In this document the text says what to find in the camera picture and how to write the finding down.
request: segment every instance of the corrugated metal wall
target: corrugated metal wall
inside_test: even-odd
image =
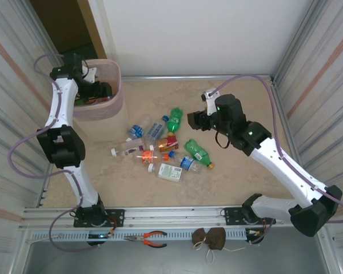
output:
[[[38,37],[27,8],[25,1],[0,0],[0,273],[11,259],[23,209],[37,205],[43,187],[43,180],[17,175],[6,160],[15,142],[43,127],[51,101],[51,85],[31,67],[50,46]],[[40,68],[49,72],[56,63],[43,60]],[[13,159],[34,174],[49,166],[36,140],[22,145]]]
[[[343,0],[317,2],[275,79],[303,167],[343,191]],[[343,259],[343,225],[329,230]]]

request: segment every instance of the white bottle cap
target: white bottle cap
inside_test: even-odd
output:
[[[112,156],[113,156],[113,157],[117,157],[117,153],[115,153],[115,149],[114,149],[114,148],[112,148],[112,149],[110,150],[110,152],[112,152]]]
[[[154,166],[154,164],[149,164],[149,168],[147,169],[147,171],[153,172],[153,166]]]

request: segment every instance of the white panel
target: white panel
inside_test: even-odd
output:
[[[123,75],[271,74],[312,0],[97,0]]]

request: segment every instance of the marble floor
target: marble floor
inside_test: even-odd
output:
[[[157,119],[169,115],[173,107],[182,108],[184,117],[177,132],[179,151],[185,152],[184,143],[193,138],[209,153],[215,167],[204,168],[200,174],[184,172],[179,183],[162,180],[148,173],[147,166],[133,163],[131,158],[112,157],[110,150],[126,137],[118,142],[95,143],[80,131],[86,146],[89,178],[106,207],[234,205],[254,193],[291,198],[284,186],[252,158],[232,146],[225,150],[220,148],[214,140],[215,131],[202,132],[189,127],[187,113],[205,107],[201,93],[221,83],[206,80],[124,83],[130,124],[142,114]],[[221,94],[227,93],[241,101],[247,119],[260,122],[273,132],[269,98],[259,81],[236,80],[222,89]],[[281,123],[278,134],[282,148],[289,151]],[[220,141],[225,144],[226,138],[220,136]],[[43,206],[72,207],[75,204],[73,190],[65,176],[51,178]]]

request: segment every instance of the pliers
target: pliers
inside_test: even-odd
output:
[[[153,247],[153,248],[166,247],[166,244],[154,244],[154,243],[146,240],[146,238],[153,236],[153,235],[164,235],[164,236],[166,236],[167,234],[164,231],[151,231],[149,233],[145,233],[142,236],[137,236],[137,235],[126,236],[126,237],[124,237],[124,239],[128,240],[128,241],[142,241],[143,244],[146,244],[146,245]]]

